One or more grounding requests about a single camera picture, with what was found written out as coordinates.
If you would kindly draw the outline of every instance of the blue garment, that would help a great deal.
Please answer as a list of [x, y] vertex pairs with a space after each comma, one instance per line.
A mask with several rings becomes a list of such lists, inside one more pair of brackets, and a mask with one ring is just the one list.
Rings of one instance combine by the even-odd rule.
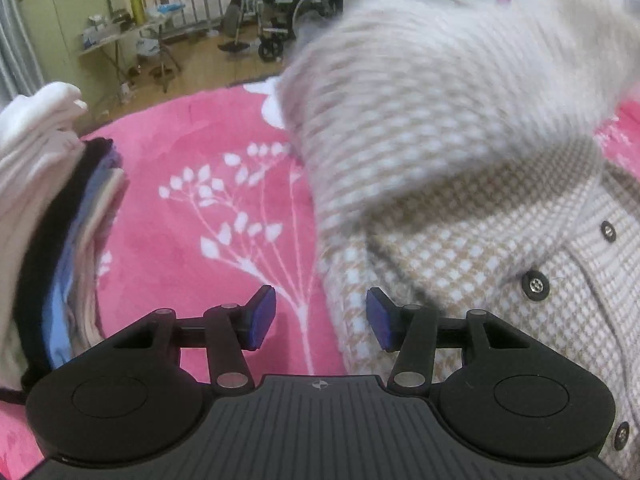
[[89, 178], [84, 188], [78, 215], [74, 218], [66, 234], [65, 245], [56, 265], [51, 288], [42, 307], [42, 337], [53, 369], [61, 367], [72, 358], [66, 306], [73, 285], [76, 238], [78, 238], [80, 228], [92, 211], [92, 205], [100, 188], [109, 177], [109, 170], [119, 167], [120, 163], [120, 155], [112, 148], [98, 163], [94, 174]]

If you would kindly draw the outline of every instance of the pink bedspread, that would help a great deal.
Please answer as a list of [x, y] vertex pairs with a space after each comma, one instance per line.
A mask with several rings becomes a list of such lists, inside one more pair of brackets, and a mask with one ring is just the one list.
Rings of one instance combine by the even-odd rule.
[[[278, 313], [246, 356], [254, 378], [344, 373], [314, 272], [310, 193], [272, 94], [273, 81], [204, 92], [97, 133], [115, 140], [130, 177], [98, 270], [108, 335], [156, 308], [195, 317], [244, 303], [269, 283]], [[626, 104], [596, 137], [640, 178], [640, 105]], [[183, 351], [182, 367], [208, 380], [204, 351]], [[41, 458], [24, 409], [2, 406], [0, 474], [21, 478]]]

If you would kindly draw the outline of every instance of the checkered coat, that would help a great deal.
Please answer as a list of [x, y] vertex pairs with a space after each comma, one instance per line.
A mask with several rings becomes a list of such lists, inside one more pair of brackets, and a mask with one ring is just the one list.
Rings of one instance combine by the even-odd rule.
[[[602, 458], [640, 478], [640, 186], [592, 136], [639, 68], [639, 27], [608, 0], [382, 0], [303, 50], [278, 96], [350, 373], [386, 378], [394, 360], [367, 325], [371, 286], [451, 317], [487, 309], [604, 380]], [[439, 353], [434, 380], [459, 366]]]

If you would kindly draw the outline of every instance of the black button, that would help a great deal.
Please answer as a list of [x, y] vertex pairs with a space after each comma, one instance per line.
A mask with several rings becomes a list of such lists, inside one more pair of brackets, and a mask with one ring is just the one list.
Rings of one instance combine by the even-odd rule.
[[602, 224], [600, 224], [600, 232], [607, 242], [612, 244], [616, 241], [616, 229], [615, 227], [613, 227], [611, 222], [607, 222], [605, 220]]
[[522, 290], [531, 301], [544, 301], [549, 295], [549, 280], [537, 270], [530, 270], [522, 277]]
[[616, 451], [622, 451], [629, 440], [629, 423], [623, 422], [618, 426], [616, 437], [613, 441], [613, 447]]

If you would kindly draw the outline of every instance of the curtain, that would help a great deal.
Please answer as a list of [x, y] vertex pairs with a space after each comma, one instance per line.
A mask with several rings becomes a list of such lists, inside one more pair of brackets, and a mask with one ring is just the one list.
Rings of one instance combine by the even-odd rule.
[[18, 0], [0, 0], [0, 103], [33, 95], [44, 83]]

